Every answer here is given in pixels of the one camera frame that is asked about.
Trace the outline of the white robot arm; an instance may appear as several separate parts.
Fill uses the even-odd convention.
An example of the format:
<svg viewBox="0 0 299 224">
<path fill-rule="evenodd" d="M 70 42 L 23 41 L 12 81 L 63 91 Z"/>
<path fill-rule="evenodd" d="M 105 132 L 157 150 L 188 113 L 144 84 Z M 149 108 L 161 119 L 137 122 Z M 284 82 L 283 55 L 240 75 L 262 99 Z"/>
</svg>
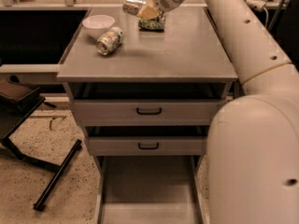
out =
<svg viewBox="0 0 299 224">
<path fill-rule="evenodd" d="M 140 18 L 185 0 L 146 0 Z M 209 128 L 210 224 L 299 224 L 299 73 L 243 0 L 205 0 L 244 96 Z"/>
</svg>

